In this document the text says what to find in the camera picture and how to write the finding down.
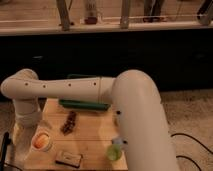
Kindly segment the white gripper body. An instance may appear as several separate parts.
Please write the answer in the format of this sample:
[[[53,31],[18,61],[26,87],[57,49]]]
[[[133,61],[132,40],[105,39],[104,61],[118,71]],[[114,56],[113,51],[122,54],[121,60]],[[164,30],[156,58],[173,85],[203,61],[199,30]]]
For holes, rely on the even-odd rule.
[[[14,125],[12,136],[15,152],[14,163],[19,167],[24,165],[25,158],[27,157],[31,146],[31,140],[35,135],[37,128],[38,124],[23,126],[19,123],[16,123]]]

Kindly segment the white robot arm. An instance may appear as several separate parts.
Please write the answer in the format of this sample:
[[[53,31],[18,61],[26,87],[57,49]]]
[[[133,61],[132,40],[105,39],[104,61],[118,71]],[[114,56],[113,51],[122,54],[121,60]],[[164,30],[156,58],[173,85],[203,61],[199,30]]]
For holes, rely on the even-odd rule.
[[[23,126],[40,121],[39,98],[110,104],[129,171],[180,171],[160,93],[140,70],[116,77],[41,80],[33,70],[22,69],[2,81],[0,92],[13,101],[16,122]]]

